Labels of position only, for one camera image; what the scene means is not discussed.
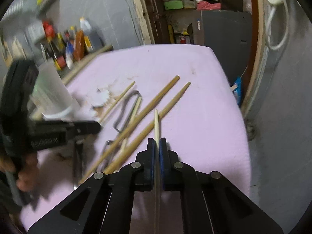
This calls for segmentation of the left hand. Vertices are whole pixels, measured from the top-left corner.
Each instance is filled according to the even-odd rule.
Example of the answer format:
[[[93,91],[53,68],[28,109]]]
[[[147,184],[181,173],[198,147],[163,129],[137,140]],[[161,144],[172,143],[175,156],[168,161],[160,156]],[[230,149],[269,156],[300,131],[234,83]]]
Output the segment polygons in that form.
[[[1,172],[15,172],[15,166],[8,156],[1,153]],[[24,168],[19,171],[16,186],[22,192],[31,192],[36,186],[39,175],[38,154],[31,153],[25,156]]]

